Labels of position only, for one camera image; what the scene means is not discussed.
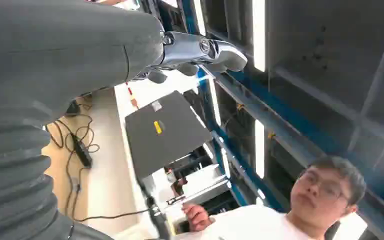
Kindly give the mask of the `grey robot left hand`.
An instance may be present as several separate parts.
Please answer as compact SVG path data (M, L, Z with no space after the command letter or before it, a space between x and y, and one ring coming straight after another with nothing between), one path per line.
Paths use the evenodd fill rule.
M85 0L0 0L0 130L58 118L83 93L154 69L241 71L232 44L165 31L153 15Z

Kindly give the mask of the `person's hand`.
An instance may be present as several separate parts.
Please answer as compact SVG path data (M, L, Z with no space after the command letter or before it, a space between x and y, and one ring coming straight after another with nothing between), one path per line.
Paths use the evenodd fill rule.
M182 206L191 232L200 232L214 223L208 212L198 204L187 203Z

